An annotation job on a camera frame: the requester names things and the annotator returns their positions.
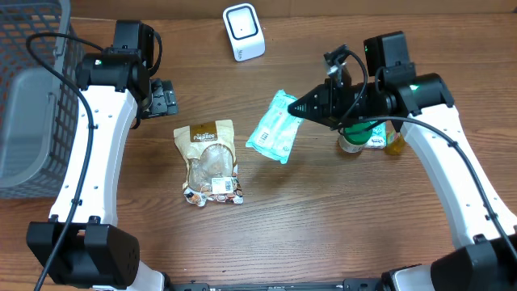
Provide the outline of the green tissue canister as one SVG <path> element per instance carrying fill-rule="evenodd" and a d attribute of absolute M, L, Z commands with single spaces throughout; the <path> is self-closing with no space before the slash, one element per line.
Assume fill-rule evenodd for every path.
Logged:
<path fill-rule="evenodd" d="M 368 128 L 370 125 L 370 123 L 359 123 L 340 129 L 338 137 L 340 148 L 349 154 L 359 153 L 372 136 L 372 129 Z"/>

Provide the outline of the teal tissue pack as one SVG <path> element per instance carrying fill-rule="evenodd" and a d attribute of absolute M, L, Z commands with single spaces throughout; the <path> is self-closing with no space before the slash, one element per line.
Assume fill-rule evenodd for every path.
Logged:
<path fill-rule="evenodd" d="M 387 146 L 386 124 L 382 123 L 372 129 L 372 135 L 366 143 L 369 149 L 384 149 Z"/>

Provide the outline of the teal snack packet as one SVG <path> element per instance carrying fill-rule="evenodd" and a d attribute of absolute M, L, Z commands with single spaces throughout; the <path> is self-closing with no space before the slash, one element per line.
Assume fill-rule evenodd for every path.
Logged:
<path fill-rule="evenodd" d="M 277 91 L 266 113 L 246 142 L 246 147 L 286 164 L 297 131 L 304 121 L 288 113 L 288 106 L 295 101 L 295 96 L 287 94 L 284 90 Z"/>

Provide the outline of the yellow dish soap bottle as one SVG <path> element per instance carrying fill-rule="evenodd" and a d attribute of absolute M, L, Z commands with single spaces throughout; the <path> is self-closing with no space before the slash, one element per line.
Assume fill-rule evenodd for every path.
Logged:
<path fill-rule="evenodd" d="M 402 151 L 406 147 L 406 141 L 404 137 L 395 130 L 387 133 L 386 136 L 386 147 L 384 151 L 388 155 L 401 155 Z"/>

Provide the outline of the brown snack pouch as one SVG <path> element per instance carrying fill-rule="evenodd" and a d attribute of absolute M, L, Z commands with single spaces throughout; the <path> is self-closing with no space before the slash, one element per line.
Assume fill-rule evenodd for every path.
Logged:
<path fill-rule="evenodd" d="M 177 128 L 174 143 L 187 167 L 183 195 L 188 203 L 199 207 L 209 201 L 243 203 L 231 120 Z"/>

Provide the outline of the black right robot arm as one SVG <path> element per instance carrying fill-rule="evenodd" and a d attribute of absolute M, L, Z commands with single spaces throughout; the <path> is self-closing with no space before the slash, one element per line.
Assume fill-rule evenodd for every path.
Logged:
<path fill-rule="evenodd" d="M 385 272 L 379 290 L 514 290 L 516 216 L 477 161 L 451 92 L 438 74 L 364 86 L 327 80 L 288 106 L 293 116 L 343 129 L 390 121 L 424 166 L 443 206 L 455 250 L 429 265 Z"/>

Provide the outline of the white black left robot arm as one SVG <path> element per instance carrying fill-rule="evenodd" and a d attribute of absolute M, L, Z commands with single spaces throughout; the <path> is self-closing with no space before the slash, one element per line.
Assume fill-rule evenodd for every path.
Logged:
<path fill-rule="evenodd" d="M 88 53 L 69 80 L 78 97 L 76 134 L 65 181 L 47 222 L 32 222 L 27 244 L 58 285 L 95 290 L 169 290 L 170 278 L 140 259 L 138 240 L 117 228 L 116 192 L 130 129 L 153 103 L 160 53 L 108 48 Z"/>

